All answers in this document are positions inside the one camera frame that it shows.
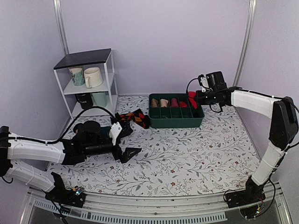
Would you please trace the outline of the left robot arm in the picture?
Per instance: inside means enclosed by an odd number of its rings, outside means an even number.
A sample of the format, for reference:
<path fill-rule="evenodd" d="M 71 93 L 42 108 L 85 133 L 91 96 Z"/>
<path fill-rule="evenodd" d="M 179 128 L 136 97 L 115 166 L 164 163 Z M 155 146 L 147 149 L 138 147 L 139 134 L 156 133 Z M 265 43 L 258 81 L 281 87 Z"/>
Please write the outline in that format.
<path fill-rule="evenodd" d="M 64 188 L 60 175 L 48 174 L 23 162 L 23 159 L 48 161 L 62 165 L 82 163 L 88 156 L 112 154 L 116 161 L 128 162 L 141 152 L 141 148 L 119 146 L 122 126 L 101 127 L 96 121 L 87 121 L 75 125 L 72 139 L 60 139 L 54 142 L 35 140 L 18 136 L 9 131 L 8 126 L 0 128 L 0 176 L 23 181 L 52 196 L 60 203 L 69 199 L 69 191 Z"/>

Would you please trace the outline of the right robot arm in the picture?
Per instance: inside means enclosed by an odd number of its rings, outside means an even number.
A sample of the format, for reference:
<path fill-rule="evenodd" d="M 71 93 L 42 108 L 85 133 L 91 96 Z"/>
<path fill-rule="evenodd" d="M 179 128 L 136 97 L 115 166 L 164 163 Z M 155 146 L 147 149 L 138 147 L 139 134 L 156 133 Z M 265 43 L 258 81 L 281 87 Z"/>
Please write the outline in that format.
<path fill-rule="evenodd" d="M 194 97 L 198 105 L 233 106 L 271 119 L 268 147 L 241 196 L 245 203 L 252 203 L 259 197 L 259 189 L 278 169 L 287 151 L 294 147 L 291 143 L 299 131 L 296 116 L 299 110 L 291 97 L 280 98 L 237 86 L 227 87 L 220 71 L 199 75 L 197 79 L 202 87 Z"/>

